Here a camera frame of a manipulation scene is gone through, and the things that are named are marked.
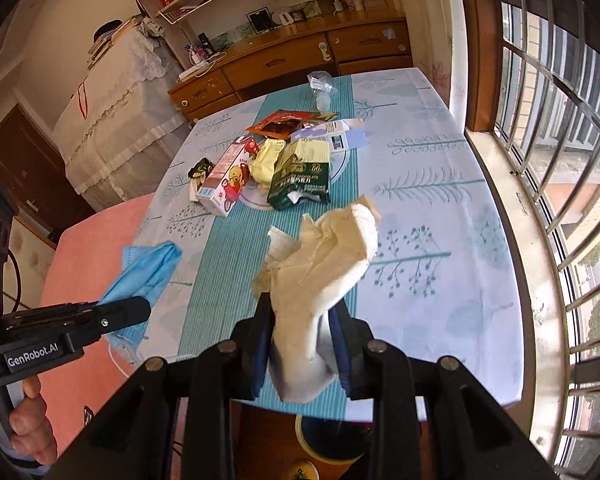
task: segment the door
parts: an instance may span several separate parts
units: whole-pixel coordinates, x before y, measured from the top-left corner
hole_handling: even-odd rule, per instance
[[[62,157],[18,107],[0,123],[0,182],[55,234],[94,214],[67,180]]]

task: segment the hand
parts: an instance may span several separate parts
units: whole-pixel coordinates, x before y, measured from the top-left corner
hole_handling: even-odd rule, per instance
[[[24,379],[22,389],[25,398],[9,416],[16,433],[11,437],[11,446],[17,453],[30,456],[42,465],[51,465],[58,459],[58,443],[46,418],[46,402],[40,396],[38,376]]]

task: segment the window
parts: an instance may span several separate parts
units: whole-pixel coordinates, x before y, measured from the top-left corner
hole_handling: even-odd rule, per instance
[[[581,0],[501,2],[496,134],[544,221],[583,370],[600,357],[600,38]],[[556,471],[581,478],[600,454],[600,381],[572,384],[566,405]]]

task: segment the metal screw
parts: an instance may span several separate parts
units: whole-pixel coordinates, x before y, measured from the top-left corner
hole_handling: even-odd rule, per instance
[[[150,372],[157,372],[164,366],[164,361],[159,357],[151,357],[144,363],[144,367]]]
[[[450,355],[445,355],[442,359],[440,359],[440,365],[445,369],[453,372],[454,370],[458,370],[460,363],[458,359],[455,357],[451,357]]]
[[[230,354],[231,352],[235,352],[237,348],[238,345],[235,343],[235,341],[232,341],[231,339],[225,339],[224,341],[218,343],[218,350],[221,351],[223,354]]]
[[[384,341],[380,341],[379,339],[372,339],[366,344],[366,347],[372,352],[381,354],[386,350],[386,343]]]

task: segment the barcode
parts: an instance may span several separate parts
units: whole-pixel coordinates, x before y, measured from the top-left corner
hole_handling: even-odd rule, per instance
[[[331,137],[331,143],[333,144],[334,150],[341,150],[344,146],[342,144],[342,136],[333,136]]]

